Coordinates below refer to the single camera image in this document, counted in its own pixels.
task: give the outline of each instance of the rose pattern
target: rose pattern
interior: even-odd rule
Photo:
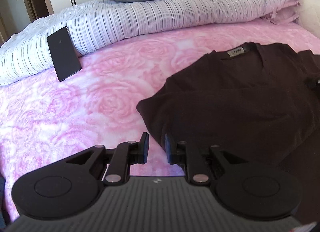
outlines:
[[[54,68],[0,87],[0,171],[6,178],[5,203],[11,219],[18,213],[11,199],[14,182],[26,172],[95,144],[115,148],[138,140],[145,124],[135,110],[167,77],[212,50],[246,41],[282,42],[294,50],[320,54],[320,40],[300,26],[255,20],[210,24],[142,35],[83,56],[83,69],[63,82]],[[183,175],[167,164],[150,138],[148,163],[134,165],[132,175]]]

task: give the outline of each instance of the metal screw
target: metal screw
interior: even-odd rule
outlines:
[[[106,177],[106,181],[108,182],[119,182],[121,181],[121,176],[120,175],[117,175],[117,174],[109,174],[107,177]]]
[[[202,183],[209,180],[209,177],[205,174],[196,174],[192,177],[195,182]]]

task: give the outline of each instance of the clothing label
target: clothing label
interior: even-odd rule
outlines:
[[[302,227],[294,228],[290,232],[310,232],[316,225],[317,223],[313,222],[311,224],[304,225]]]
[[[236,49],[228,51],[230,57],[235,57],[239,54],[244,54],[244,49],[242,47],[238,47]]]

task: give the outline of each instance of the smartphone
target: smartphone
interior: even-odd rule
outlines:
[[[59,81],[65,80],[82,69],[68,27],[65,26],[49,35],[47,42]]]

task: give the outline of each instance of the striped duvet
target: striped duvet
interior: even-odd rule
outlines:
[[[0,48],[0,86],[53,66],[47,36],[69,27],[80,55],[125,38],[209,23],[247,22],[298,0],[157,0],[119,3],[95,0],[31,23]]]

